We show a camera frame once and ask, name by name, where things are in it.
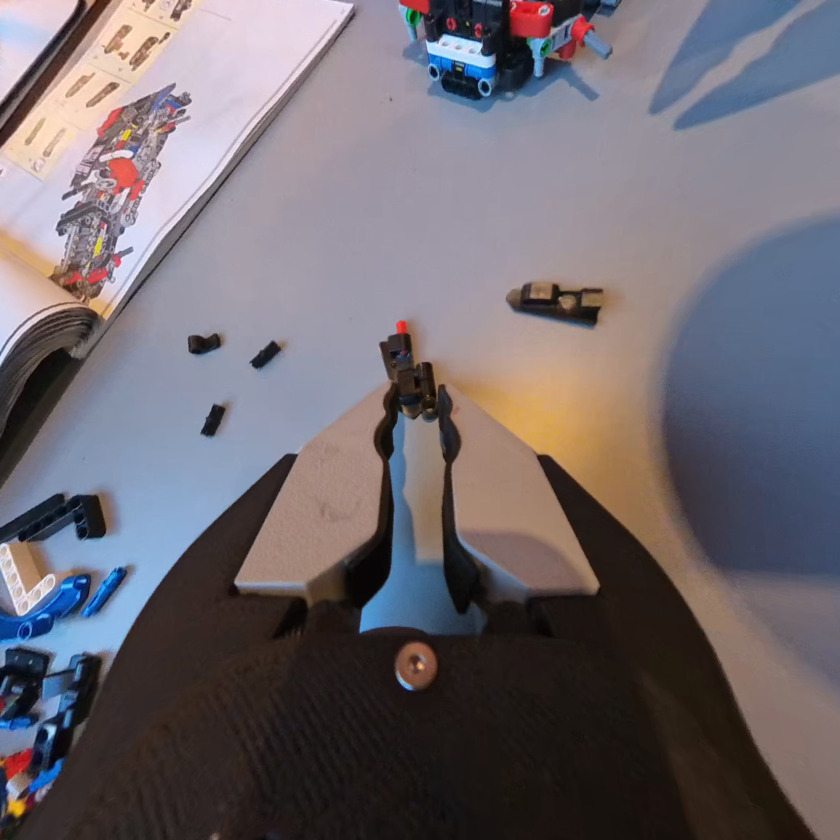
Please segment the black angled brick beam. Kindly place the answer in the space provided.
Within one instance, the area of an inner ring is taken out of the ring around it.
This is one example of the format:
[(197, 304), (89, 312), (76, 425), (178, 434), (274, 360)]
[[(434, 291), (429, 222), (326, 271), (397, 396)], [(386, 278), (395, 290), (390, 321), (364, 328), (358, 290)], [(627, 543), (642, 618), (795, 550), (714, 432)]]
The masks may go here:
[(101, 539), (107, 525), (97, 495), (55, 494), (1, 527), (1, 542), (40, 543), (72, 527), (78, 540)]

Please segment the blue thin brick rod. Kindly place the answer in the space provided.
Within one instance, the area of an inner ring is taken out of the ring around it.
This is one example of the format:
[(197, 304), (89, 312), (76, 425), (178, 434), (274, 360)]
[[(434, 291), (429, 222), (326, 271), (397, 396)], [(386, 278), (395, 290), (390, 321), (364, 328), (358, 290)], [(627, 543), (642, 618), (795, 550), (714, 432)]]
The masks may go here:
[(99, 587), (91, 596), (89, 601), (85, 604), (81, 615), (84, 618), (91, 618), (99, 614), (126, 580), (128, 574), (128, 568), (123, 566), (119, 566), (111, 570), (106, 578), (100, 583)]

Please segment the black grey brick assembly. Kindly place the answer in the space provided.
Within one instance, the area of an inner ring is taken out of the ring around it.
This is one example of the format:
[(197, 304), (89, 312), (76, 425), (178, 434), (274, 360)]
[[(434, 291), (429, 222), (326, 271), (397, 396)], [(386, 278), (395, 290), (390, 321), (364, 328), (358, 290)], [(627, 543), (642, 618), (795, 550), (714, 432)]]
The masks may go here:
[(588, 329), (596, 326), (603, 299), (601, 288), (573, 290), (550, 281), (527, 282), (506, 295), (508, 306), (515, 312)]

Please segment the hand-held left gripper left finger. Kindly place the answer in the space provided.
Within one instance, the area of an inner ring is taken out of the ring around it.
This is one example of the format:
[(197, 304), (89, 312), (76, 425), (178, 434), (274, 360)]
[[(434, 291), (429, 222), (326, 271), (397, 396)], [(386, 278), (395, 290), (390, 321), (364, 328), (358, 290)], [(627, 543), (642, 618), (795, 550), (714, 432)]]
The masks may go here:
[(391, 569), (394, 385), (307, 442), (234, 580), (241, 594), (362, 608)]

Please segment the blue curved brick piece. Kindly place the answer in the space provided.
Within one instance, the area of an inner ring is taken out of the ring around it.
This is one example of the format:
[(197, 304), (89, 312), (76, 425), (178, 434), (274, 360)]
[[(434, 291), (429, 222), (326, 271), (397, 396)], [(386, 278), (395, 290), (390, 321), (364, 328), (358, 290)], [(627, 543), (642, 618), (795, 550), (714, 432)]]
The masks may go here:
[(2, 608), (1, 641), (22, 643), (49, 634), (56, 621), (79, 611), (90, 588), (91, 575), (76, 574), (63, 580), (56, 593), (31, 613), (14, 616)]

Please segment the white angled brick beam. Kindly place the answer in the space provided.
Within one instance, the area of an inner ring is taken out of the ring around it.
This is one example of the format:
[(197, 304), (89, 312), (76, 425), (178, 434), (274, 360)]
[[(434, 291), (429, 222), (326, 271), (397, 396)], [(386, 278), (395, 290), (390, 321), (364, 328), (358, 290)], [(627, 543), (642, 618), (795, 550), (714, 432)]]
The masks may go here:
[(39, 550), (31, 542), (1, 544), (1, 572), (17, 617), (30, 614), (54, 593), (57, 578), (41, 568)]

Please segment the black long brick beam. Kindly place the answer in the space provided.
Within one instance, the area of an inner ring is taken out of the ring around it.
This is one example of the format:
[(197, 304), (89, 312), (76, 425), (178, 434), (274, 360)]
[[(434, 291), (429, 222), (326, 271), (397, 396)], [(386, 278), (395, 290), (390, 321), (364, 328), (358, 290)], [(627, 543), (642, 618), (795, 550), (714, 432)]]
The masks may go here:
[(48, 688), (58, 697), (57, 713), (43, 720), (36, 732), (29, 769), (36, 775), (51, 770), (63, 760), (73, 742), (76, 729), (88, 719), (95, 697), (102, 658), (96, 654), (71, 657), (69, 668), (47, 677)]

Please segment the pile of mixed brick pieces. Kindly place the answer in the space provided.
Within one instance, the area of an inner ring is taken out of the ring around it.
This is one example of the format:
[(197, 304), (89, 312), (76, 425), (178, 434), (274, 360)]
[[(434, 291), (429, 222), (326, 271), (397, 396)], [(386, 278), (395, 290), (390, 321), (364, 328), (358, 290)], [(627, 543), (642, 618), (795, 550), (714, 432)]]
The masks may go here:
[(1, 838), (14, 838), (62, 770), (72, 736), (54, 716), (38, 728), (32, 747), (1, 760)]

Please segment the white stand base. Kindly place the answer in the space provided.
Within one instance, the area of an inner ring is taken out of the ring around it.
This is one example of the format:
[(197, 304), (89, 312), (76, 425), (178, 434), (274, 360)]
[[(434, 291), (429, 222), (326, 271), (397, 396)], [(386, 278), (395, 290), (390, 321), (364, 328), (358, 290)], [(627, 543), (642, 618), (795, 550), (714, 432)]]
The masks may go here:
[(84, 1), (1, 2), (1, 99), (36, 77), (88, 10)]

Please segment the black brick piece red pin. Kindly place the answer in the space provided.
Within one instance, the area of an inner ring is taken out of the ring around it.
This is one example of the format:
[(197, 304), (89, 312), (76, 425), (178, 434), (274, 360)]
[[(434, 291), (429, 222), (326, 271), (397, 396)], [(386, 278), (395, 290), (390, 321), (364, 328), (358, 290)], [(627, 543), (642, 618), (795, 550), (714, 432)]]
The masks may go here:
[(400, 412), (408, 419), (436, 421), (438, 388), (434, 367), (430, 362), (415, 361), (413, 338), (406, 321), (395, 324), (394, 333), (380, 343), (380, 351), (388, 379), (395, 386)]

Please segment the open instruction booklet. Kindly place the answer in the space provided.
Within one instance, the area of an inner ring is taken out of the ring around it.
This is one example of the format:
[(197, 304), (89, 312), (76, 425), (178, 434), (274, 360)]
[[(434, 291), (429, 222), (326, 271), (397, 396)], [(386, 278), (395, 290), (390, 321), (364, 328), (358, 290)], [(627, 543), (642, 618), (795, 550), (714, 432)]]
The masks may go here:
[(1, 428), (82, 359), (354, 14), (348, 2), (106, 2), (2, 145)]

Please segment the brick-built toy car model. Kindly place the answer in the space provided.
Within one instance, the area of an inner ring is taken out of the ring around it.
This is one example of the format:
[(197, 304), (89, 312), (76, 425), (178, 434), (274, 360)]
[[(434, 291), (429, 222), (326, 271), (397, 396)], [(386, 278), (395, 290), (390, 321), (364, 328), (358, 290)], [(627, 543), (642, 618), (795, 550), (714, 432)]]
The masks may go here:
[(570, 62), (579, 49), (608, 60), (613, 47), (595, 31), (582, 1), (401, 1), (412, 41), (423, 30), (427, 75), (446, 93), (478, 101), (522, 89), (549, 59)]

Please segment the black brick frame piece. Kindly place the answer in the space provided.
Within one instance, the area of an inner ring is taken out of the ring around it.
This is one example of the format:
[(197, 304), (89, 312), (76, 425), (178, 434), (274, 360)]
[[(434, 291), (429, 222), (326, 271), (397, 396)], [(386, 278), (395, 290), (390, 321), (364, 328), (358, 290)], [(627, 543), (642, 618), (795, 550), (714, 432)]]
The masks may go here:
[(34, 725), (32, 710), (40, 699), (49, 662), (49, 654), (25, 647), (12, 647), (5, 652), (1, 667), (1, 729)]

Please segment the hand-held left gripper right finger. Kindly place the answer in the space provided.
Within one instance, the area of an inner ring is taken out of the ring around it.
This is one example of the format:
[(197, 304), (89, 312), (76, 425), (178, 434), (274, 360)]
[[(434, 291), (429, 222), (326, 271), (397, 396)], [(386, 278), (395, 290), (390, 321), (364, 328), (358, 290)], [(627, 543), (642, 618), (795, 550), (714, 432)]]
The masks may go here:
[(600, 583), (534, 450), (452, 386), (438, 388), (437, 418), (456, 611), (595, 595)]

